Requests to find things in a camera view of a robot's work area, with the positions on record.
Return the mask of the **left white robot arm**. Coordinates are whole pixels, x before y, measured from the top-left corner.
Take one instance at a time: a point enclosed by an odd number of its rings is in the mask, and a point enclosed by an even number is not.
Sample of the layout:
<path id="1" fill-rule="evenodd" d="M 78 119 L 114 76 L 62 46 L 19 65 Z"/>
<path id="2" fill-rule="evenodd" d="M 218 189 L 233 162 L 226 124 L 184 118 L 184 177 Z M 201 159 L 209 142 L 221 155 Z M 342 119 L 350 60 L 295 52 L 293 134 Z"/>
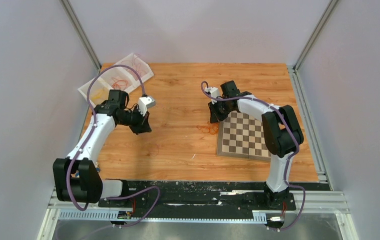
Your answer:
<path id="1" fill-rule="evenodd" d="M 111 198 L 118 207 L 129 204 L 131 194 L 117 179 L 102 180 L 95 164 L 99 153 L 117 125 L 127 126 L 138 135 L 151 132 L 148 109 L 155 105 L 152 96 L 142 95 L 128 108 L 129 95 L 111 90 L 108 98 L 94 108 L 94 114 L 75 148 L 65 157 L 57 158 L 53 174 L 58 200 L 62 202 L 97 203 Z"/>

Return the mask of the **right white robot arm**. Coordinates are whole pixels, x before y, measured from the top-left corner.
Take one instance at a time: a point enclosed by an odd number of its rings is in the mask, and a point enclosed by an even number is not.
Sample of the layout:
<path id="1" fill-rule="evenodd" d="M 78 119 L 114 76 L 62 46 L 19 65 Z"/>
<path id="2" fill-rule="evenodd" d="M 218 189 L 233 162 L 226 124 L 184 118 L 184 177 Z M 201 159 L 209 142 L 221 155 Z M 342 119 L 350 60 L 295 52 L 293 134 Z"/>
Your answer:
<path id="1" fill-rule="evenodd" d="M 210 98 L 208 103 L 210 122 L 225 120 L 231 112 L 241 112 L 254 117 L 262 124 L 265 145 L 271 154 L 269 175 L 262 202 L 276 209 L 289 198 L 288 182 L 292 160 L 298 154 L 304 136 L 292 106 L 277 106 L 267 103 L 248 91 L 241 92 L 234 81 L 220 88 L 200 85 L 202 92 Z"/>

